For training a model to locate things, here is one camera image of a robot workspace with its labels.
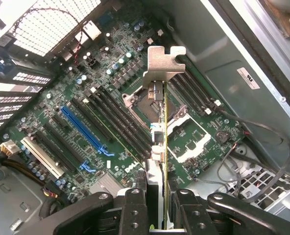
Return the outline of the grey chipset heatsink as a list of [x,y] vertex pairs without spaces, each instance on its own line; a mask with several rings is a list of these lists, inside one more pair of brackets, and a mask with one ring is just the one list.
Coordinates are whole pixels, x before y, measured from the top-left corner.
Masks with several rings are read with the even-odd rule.
[[119,182],[107,172],[89,188],[89,192],[91,194],[96,192],[107,192],[113,197],[116,197],[122,188],[123,186],[120,185]]

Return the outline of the perforated metal drive cage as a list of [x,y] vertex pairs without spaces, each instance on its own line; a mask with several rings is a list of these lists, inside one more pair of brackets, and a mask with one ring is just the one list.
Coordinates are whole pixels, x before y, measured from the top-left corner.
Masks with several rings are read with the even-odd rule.
[[[206,199],[207,196],[213,192],[226,192],[222,185],[217,185],[212,182],[221,183],[217,176],[217,169],[220,162],[213,164],[206,172],[198,176],[199,181],[190,184],[190,189],[196,194]],[[257,174],[242,180],[239,197],[240,199],[247,199],[258,192],[260,192],[271,181],[274,174],[268,170],[263,169],[258,165],[251,165],[243,161],[236,161],[235,164],[225,161],[219,170],[221,178],[226,180],[236,179],[235,169],[240,170],[242,177],[251,173]],[[272,186],[260,198],[251,203],[258,208],[265,210],[273,215],[290,221],[290,181],[287,179],[280,179],[277,184]]]

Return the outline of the round coin battery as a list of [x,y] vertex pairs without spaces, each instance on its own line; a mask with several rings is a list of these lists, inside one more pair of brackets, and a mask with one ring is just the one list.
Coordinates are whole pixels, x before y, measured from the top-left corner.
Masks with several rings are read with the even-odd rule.
[[224,130],[218,130],[215,134],[215,139],[220,144],[226,143],[229,140],[229,133]]

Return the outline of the blue expansion slot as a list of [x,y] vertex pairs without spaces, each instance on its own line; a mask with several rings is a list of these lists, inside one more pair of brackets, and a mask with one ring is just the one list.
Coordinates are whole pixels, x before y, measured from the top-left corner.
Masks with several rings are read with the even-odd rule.
[[113,157],[115,153],[109,152],[95,135],[76,117],[76,115],[67,107],[62,106],[62,114],[71,122],[74,127],[87,139],[87,141],[98,151],[107,157]]

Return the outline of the black expansion slot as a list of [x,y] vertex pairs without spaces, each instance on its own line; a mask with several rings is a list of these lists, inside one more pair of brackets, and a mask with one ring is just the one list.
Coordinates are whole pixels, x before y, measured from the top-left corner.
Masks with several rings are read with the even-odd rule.
[[111,142],[113,140],[112,134],[98,121],[94,115],[91,114],[91,112],[84,108],[84,106],[77,99],[72,98],[71,104],[107,139],[107,141]]
[[46,148],[58,159],[58,161],[69,171],[76,172],[76,167],[63,155],[59,150],[41,131],[36,131],[35,136],[38,142],[41,142]]

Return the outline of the white expansion slot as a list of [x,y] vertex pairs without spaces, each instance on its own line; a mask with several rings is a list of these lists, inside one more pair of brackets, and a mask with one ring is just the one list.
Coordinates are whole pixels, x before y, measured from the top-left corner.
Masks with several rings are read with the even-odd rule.
[[64,170],[55,165],[55,161],[29,137],[21,139],[21,143],[35,156],[35,158],[56,178],[65,174]]

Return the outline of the black RAM slot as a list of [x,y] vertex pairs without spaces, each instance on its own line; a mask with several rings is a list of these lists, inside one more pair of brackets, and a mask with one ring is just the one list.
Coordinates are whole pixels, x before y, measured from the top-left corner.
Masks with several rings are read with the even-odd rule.
[[199,98],[201,98],[202,102],[209,106],[210,108],[216,107],[216,100],[210,96],[210,94],[204,89],[202,83],[198,81],[189,71],[185,71],[179,75],[197,94]]
[[212,111],[181,74],[175,75],[171,79],[171,83],[197,114],[200,116],[211,114]]

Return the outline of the white power connector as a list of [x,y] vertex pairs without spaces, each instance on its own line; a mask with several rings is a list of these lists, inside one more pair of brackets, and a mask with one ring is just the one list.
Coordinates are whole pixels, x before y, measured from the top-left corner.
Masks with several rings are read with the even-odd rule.
[[12,140],[0,144],[0,151],[8,157],[18,154],[20,150],[21,149]]

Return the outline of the green Dell motherboard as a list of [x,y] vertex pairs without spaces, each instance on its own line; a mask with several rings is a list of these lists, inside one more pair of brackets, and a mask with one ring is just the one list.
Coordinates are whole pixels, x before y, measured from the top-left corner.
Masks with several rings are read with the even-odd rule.
[[[175,45],[175,41],[165,26],[136,9],[108,12],[100,21],[105,33],[103,40],[85,50],[78,65],[65,69],[54,84],[8,126],[4,134],[5,139],[12,140],[21,149],[4,164],[37,182],[45,196],[61,197],[62,193],[71,198],[87,196],[89,188],[107,172],[124,188],[132,187],[136,182],[135,173],[144,168],[150,157],[150,125],[141,124],[134,118],[121,95],[142,86],[148,47],[169,48]],[[216,100],[216,105],[221,106],[221,99],[189,58],[178,56],[176,60],[186,65],[185,71],[197,78]],[[176,174],[177,183],[186,187],[239,143],[244,135],[236,121],[215,112],[217,106],[208,106],[211,114],[200,116],[171,82],[169,85],[188,107],[190,118],[179,126],[176,122],[168,122],[168,169]],[[112,134],[111,142],[72,106],[72,98],[77,99]],[[67,106],[115,155],[99,154],[62,114],[62,106]],[[216,141],[218,130],[229,133],[226,143]],[[67,170],[46,146],[38,142],[36,131],[41,131],[62,151],[76,167],[76,172]],[[56,179],[21,143],[24,137],[38,144],[65,174]]]

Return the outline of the white case sticker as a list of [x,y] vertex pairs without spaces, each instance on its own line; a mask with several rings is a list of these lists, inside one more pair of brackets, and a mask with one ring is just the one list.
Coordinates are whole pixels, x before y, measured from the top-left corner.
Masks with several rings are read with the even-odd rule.
[[237,72],[252,90],[260,89],[260,86],[244,67],[237,69]]

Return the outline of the black open PC case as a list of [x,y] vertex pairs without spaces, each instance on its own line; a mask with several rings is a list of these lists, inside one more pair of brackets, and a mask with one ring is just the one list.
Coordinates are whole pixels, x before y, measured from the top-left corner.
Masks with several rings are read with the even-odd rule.
[[[223,179],[219,170],[225,161],[270,171],[274,176],[260,192],[240,199],[251,205],[280,179],[290,181],[290,0],[0,0],[0,144],[9,141],[8,126],[103,40],[102,16],[128,9],[167,28],[173,46],[185,47],[183,56],[221,99],[215,112],[242,128],[244,138],[216,161],[221,183],[209,183],[240,199],[242,180],[257,173],[242,177],[235,169],[236,179]],[[84,32],[88,21],[101,31],[95,40]],[[246,84],[237,72],[242,67],[260,89]],[[92,195],[45,196],[37,182],[6,166],[8,159],[0,151],[0,235],[52,235],[62,221],[58,212]],[[157,198],[158,187],[147,183],[149,235],[185,235],[169,210],[168,229],[156,229]],[[280,235],[290,235],[290,221],[278,218]]]

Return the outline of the white plug connector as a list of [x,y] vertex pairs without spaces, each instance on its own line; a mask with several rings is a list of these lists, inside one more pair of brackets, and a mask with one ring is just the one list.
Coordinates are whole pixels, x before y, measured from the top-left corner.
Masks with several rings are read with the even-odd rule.
[[98,38],[101,34],[101,31],[99,28],[92,22],[88,21],[84,26],[83,26],[84,32],[92,39],[95,40]]

